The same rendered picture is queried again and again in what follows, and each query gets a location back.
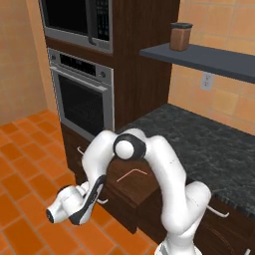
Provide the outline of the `dark wood open drawer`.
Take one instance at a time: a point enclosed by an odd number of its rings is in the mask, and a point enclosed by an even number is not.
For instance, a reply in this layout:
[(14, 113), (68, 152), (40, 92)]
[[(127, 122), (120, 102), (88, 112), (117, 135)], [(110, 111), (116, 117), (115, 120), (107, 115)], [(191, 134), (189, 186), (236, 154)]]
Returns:
[[(134, 172), (117, 182), (117, 179), (134, 168), (145, 171), (147, 175)], [(135, 233), (138, 209), (157, 188), (152, 170), (144, 159), (123, 161), (115, 157), (108, 166), (107, 181), (99, 199), (108, 199), (102, 207), (129, 232)]]

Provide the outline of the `dark wood drawer front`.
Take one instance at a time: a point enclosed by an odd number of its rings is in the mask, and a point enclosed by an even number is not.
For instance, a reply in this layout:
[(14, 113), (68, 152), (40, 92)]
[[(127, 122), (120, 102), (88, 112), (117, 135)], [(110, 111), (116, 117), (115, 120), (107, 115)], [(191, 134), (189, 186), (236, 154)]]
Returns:
[(209, 205), (230, 214), (221, 218), (206, 210), (194, 238), (202, 254), (244, 255), (249, 248), (249, 255), (255, 255), (255, 220), (217, 198), (212, 198)]
[(81, 151), (85, 151), (90, 145), (90, 142), (74, 132), (70, 128), (61, 124), (61, 131), (65, 146), (66, 158), (68, 168), (74, 174), (77, 184), (82, 184), (87, 180), (87, 176), (82, 167), (82, 155), (77, 151), (77, 147), (81, 148)]

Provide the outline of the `steel built-in oven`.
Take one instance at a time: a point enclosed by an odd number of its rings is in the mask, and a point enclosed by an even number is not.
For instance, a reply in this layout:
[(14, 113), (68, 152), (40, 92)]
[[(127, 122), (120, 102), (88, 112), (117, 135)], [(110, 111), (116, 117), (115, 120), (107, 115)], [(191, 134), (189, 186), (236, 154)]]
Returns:
[(114, 70), (51, 48), (48, 56), (50, 68), (58, 67), (113, 87), (99, 92), (51, 71), (61, 123), (87, 140), (93, 140), (102, 130), (115, 130)]

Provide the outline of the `steel built-in microwave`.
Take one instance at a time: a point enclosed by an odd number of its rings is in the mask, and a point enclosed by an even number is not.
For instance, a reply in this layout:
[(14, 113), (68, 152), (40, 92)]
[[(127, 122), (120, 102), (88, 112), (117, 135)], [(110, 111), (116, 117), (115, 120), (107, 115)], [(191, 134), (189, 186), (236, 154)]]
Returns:
[(95, 0), (97, 45), (88, 38), (86, 0), (39, 0), (45, 35), (49, 38), (111, 54), (112, 0)]

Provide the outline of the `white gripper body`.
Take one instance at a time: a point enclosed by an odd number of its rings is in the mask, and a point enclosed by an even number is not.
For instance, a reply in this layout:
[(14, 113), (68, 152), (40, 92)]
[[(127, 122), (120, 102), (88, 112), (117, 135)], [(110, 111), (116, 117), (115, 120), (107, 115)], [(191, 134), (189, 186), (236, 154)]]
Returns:
[(81, 195), (83, 197), (85, 197), (89, 190), (89, 183), (86, 181), (86, 182), (82, 183), (81, 185), (77, 185), (76, 188), (81, 193)]

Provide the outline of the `white wall socket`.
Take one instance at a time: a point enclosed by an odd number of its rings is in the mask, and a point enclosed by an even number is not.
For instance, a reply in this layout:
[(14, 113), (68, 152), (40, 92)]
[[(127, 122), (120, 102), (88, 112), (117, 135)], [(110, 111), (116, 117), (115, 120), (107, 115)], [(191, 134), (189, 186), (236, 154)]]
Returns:
[(213, 75), (211, 73), (204, 72), (201, 77), (200, 89), (210, 92), (213, 83)]

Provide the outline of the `brown jar with black lid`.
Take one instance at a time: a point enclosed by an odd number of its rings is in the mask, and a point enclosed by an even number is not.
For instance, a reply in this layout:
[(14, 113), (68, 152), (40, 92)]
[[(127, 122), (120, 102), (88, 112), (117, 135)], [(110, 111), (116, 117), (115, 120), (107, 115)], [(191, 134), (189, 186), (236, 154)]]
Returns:
[(170, 24), (171, 35), (169, 48), (173, 51), (185, 51), (189, 45), (191, 28), (190, 23), (175, 22)]

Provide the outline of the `tall dark wood cabinet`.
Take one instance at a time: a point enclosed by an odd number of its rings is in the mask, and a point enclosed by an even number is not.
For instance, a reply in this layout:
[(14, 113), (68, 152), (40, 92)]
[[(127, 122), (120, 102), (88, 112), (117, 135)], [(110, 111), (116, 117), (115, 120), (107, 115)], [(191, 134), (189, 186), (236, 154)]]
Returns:
[(66, 43), (45, 35), (49, 48), (114, 70), (115, 130), (166, 104), (170, 66), (139, 54), (165, 44), (180, 0), (112, 0), (111, 54)]

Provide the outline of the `dark grey wall shelf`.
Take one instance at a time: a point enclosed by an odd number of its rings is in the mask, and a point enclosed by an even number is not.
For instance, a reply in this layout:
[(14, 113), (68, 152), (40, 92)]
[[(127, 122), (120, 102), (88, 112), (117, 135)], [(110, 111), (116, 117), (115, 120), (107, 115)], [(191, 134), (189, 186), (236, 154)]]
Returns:
[(141, 56), (255, 84), (255, 56), (190, 44), (182, 52), (162, 44), (139, 51)]

